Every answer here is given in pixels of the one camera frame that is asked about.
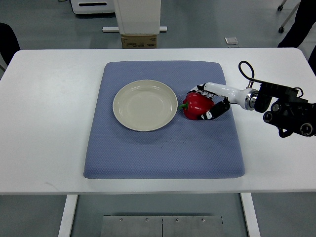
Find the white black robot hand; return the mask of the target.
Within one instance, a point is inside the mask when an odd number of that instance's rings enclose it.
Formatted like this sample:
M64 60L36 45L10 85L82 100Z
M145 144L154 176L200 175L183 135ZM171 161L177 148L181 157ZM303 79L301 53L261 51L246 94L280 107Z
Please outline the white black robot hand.
M230 104L238 104L245 110L254 110L257 91L253 88L239 90L222 84L207 82L197 85L190 92L201 94L215 103L209 112L201 116L201 120L213 120L229 110Z

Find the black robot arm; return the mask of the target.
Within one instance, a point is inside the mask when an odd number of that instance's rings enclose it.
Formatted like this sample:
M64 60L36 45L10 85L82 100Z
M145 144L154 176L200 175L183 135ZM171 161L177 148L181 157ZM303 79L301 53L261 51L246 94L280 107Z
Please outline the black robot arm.
M316 134L316 105L303 99L303 90L261 81L254 78L254 69L247 61L238 64L240 73L249 80L250 92L242 99L247 110L263 114L263 121L275 126L281 138L293 133L305 137Z

